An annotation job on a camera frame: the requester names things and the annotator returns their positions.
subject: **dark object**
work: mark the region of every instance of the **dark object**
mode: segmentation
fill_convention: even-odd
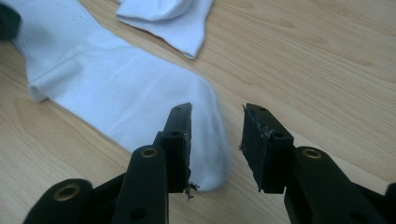
[[[191,198],[191,110],[174,107],[153,144],[134,151],[125,174],[96,189],[82,179],[56,184],[24,223],[168,223],[168,193]]]
[[[21,16],[12,8],[0,4],[0,40],[11,40],[17,36]]]
[[[385,196],[355,185],[323,151],[293,137],[263,107],[247,104],[241,149],[266,193],[285,192],[291,223],[396,223],[396,184]]]

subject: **wooden table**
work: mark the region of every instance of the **wooden table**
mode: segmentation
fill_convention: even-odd
[[[219,94],[231,144],[227,183],[170,196],[171,223],[289,223],[282,195],[259,193],[238,150],[245,103],[262,105],[346,175],[384,193],[396,181],[396,2],[217,0],[205,45],[190,61],[161,39],[115,19],[115,0],[83,0],[107,29],[207,78]],[[21,223],[66,178],[98,186],[130,154],[81,119],[26,91],[24,60],[0,43],[0,223]]]

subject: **dark green object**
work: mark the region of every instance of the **dark green object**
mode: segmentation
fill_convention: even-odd
[[[21,16],[8,6],[0,4],[0,40],[11,40],[18,34]]]

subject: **sock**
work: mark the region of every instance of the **sock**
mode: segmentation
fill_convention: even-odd
[[[205,20],[213,0],[118,0],[117,18],[161,37],[189,59],[205,39]]]
[[[28,90],[50,98],[132,152],[152,144],[170,109],[192,103],[191,181],[219,187],[229,147],[214,90],[203,78],[133,47],[78,0],[7,0],[22,17],[14,40]]]

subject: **wooden surface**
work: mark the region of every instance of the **wooden surface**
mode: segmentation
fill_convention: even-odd
[[[171,223],[289,223],[282,195],[257,192],[238,150],[242,105],[262,105],[347,176],[384,193],[396,181],[396,2],[216,0],[205,45],[190,61],[161,39],[115,19],[115,0],[83,0],[107,29],[206,77],[219,94],[233,155],[227,183],[170,196]],[[98,186],[130,155],[55,103],[26,91],[24,60],[0,43],[0,223],[21,223],[66,178]]]

